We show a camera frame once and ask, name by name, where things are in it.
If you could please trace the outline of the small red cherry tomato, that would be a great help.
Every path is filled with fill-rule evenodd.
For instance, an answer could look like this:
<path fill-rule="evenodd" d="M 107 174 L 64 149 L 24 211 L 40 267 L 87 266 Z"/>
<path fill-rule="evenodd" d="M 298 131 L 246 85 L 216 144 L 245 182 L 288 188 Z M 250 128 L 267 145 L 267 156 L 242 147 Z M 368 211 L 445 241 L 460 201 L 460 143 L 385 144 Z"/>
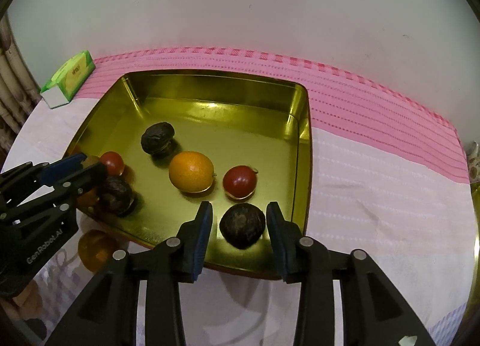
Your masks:
<path fill-rule="evenodd" d="M 124 160 L 117 152 L 105 152 L 100 156 L 100 162 L 107 168 L 107 173 L 111 176 L 121 176 L 125 171 Z"/>

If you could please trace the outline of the dark wrinkled fruit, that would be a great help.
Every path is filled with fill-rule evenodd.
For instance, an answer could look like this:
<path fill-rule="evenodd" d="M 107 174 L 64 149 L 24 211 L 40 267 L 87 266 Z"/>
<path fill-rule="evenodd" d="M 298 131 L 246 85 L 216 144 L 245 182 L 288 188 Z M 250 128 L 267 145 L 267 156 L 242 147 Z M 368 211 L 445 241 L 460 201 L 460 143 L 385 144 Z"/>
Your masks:
<path fill-rule="evenodd" d="M 220 220 L 220 232 L 237 249 L 248 249 L 263 235 L 264 213 L 255 205 L 241 203 L 231 206 Z"/>
<path fill-rule="evenodd" d="M 121 176 L 108 176 L 97 188 L 95 209 L 100 214 L 126 217 L 136 204 L 136 194 Z"/>
<path fill-rule="evenodd" d="M 167 121 L 156 123 L 146 129 L 141 138 L 141 147 L 151 156 L 167 156 L 176 148 L 175 130 Z"/>

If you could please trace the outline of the orange mandarin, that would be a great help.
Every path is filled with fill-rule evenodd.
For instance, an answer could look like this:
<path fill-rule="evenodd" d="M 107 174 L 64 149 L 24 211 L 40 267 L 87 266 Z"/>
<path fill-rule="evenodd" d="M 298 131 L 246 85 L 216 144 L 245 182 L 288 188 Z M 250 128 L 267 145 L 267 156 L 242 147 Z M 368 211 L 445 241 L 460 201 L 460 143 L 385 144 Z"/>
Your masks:
<path fill-rule="evenodd" d="M 214 164 L 200 152 L 180 152 L 169 163 L 168 177 L 179 191 L 198 194 L 209 190 L 213 185 Z"/>
<path fill-rule="evenodd" d="M 99 162 L 100 158 L 98 156 L 87 156 L 86 159 L 82 161 L 82 166 L 84 169 L 86 169 L 89 166 L 95 165 Z M 97 202 L 98 196 L 95 188 L 77 198 L 77 206 L 79 208 L 93 207 Z"/>
<path fill-rule="evenodd" d="M 112 236 L 101 230 L 89 230 L 80 237 L 77 253 L 83 266 L 95 274 L 119 248 L 118 242 Z"/>

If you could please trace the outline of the red tomato with stem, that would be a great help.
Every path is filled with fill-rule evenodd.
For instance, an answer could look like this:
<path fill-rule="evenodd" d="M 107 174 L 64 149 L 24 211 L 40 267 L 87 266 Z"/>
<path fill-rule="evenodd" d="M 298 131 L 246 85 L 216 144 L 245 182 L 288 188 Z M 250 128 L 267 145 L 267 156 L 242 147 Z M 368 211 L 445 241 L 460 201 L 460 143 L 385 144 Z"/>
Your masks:
<path fill-rule="evenodd" d="M 246 199 L 257 186 L 258 171 L 247 165 L 237 165 L 229 169 L 222 181 L 224 191 L 232 199 Z"/>

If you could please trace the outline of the red toffee tin box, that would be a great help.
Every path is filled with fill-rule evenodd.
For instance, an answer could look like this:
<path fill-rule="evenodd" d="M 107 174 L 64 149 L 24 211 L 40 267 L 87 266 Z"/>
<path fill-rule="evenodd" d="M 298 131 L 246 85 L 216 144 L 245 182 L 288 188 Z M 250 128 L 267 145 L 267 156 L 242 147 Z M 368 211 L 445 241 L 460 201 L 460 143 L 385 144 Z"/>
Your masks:
<path fill-rule="evenodd" d="M 177 190 L 169 159 L 145 153 L 145 130 L 168 122 L 177 151 L 200 152 L 214 166 L 213 187 L 204 195 Z M 237 165 L 255 169 L 249 201 L 266 209 L 276 202 L 285 219 L 305 226 L 312 181 L 312 136 L 307 89 L 298 82 L 213 70 L 159 70 L 120 77 L 97 102 L 67 147 L 68 154 L 118 153 L 137 195 L 125 217 L 87 214 L 107 229 L 143 247 L 154 247 L 191 220 L 202 201 L 219 223 L 232 206 L 222 187 Z"/>

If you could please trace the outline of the green white small carton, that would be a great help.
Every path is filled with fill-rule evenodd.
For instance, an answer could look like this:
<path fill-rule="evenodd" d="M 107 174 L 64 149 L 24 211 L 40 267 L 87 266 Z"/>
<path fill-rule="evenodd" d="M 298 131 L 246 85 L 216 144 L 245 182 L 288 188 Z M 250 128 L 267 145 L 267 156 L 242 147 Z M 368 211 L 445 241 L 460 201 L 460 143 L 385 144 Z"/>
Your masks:
<path fill-rule="evenodd" d="M 81 51 L 64 62 L 41 88 L 41 98 L 50 109 L 69 104 L 86 79 L 95 70 L 88 50 Z"/>

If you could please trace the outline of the pink purple checked tablecloth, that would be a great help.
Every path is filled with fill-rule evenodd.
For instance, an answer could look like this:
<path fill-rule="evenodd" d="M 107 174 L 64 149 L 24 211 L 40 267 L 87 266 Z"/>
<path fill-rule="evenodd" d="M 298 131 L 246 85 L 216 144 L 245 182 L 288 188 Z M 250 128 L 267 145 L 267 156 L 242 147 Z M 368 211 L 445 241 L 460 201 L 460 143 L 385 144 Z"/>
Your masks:
<path fill-rule="evenodd" d="M 371 255 L 438 345 L 459 327 L 452 219 L 470 185 L 454 126 L 377 82 L 311 60 L 233 48 L 172 47 L 105 56 L 76 98 L 40 103 L 5 166 L 61 157 L 97 100 L 122 75 L 208 68 L 298 82 L 312 113 L 312 201 L 307 233 L 336 251 Z"/>

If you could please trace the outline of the bamboo chair frame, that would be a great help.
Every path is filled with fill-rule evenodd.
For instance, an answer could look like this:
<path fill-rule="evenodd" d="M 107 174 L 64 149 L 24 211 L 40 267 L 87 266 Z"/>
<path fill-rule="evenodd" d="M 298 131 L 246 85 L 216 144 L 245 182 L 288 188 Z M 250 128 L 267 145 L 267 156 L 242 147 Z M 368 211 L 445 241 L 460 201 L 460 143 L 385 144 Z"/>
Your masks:
<path fill-rule="evenodd" d="M 7 14 L 1 18 L 0 87 L 1 154 L 7 155 L 41 100 L 40 88 L 24 63 Z"/>

